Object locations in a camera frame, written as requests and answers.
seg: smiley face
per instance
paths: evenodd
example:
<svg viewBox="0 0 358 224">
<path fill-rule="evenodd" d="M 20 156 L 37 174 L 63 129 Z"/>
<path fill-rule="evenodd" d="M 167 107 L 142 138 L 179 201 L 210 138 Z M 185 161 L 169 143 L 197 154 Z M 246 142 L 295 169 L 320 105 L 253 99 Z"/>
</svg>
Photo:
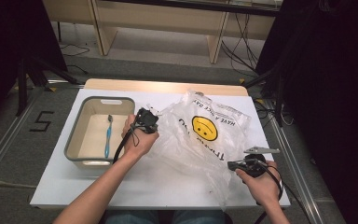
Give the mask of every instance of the smiley face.
<svg viewBox="0 0 358 224">
<path fill-rule="evenodd" d="M 208 141 L 213 141 L 217 138 L 217 130 L 211 120 L 204 117 L 194 116 L 192 123 L 193 131 L 201 138 Z"/>
</svg>

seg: metal clip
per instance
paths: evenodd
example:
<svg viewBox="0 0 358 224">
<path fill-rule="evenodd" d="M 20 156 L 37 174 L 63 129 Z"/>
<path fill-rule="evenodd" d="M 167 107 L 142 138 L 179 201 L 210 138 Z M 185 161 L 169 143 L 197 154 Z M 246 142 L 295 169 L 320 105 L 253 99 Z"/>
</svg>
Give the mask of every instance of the metal clip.
<svg viewBox="0 0 358 224">
<path fill-rule="evenodd" d="M 153 106 L 151 106 L 150 104 L 147 104 L 147 107 L 149 108 L 149 111 L 154 115 L 154 116 L 161 116 L 161 112 L 159 112 L 157 109 L 153 108 Z"/>
<path fill-rule="evenodd" d="M 246 149 L 244 153 L 249 154 L 264 154 L 264 153 L 280 153 L 280 150 L 274 148 L 267 148 L 267 147 L 251 147 Z"/>
</svg>

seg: toothbrush handle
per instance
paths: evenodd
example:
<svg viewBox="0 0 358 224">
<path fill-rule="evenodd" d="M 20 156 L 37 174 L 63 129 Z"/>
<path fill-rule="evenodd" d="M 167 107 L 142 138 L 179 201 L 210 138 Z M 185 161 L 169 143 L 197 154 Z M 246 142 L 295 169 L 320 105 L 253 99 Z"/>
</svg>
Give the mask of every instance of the toothbrush handle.
<svg viewBox="0 0 358 224">
<path fill-rule="evenodd" d="M 105 157 L 108 158 L 109 156 L 109 142 L 110 142 L 110 133 L 112 132 L 112 127 L 109 127 L 106 131 L 106 145 L 105 145 Z"/>
</svg>

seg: clear plastic bag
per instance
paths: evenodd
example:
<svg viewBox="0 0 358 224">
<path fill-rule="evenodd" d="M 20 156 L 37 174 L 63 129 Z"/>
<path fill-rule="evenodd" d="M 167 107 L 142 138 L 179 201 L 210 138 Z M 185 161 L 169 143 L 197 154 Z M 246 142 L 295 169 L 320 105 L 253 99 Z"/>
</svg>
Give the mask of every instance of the clear plastic bag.
<svg viewBox="0 0 358 224">
<path fill-rule="evenodd" d="M 225 210 L 232 177 L 227 161 L 243 156 L 250 117 L 194 91 L 188 91 L 179 103 L 160 114 L 159 139 L 150 156 L 180 172 L 204 178 Z"/>
</svg>

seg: blue toothbrush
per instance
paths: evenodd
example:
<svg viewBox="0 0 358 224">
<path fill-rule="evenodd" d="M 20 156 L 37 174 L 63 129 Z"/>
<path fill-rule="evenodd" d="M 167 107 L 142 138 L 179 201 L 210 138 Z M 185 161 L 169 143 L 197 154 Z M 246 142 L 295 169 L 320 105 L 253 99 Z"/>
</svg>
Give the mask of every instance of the blue toothbrush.
<svg viewBox="0 0 358 224">
<path fill-rule="evenodd" d="M 110 134 L 112 133 L 112 121 L 113 121 L 113 117 L 112 115 L 108 115 L 107 120 L 109 120 L 109 128 L 107 128 L 106 131 L 106 145 L 105 145 L 105 157 L 108 158 L 109 157 L 109 142 L 110 142 Z"/>
</svg>

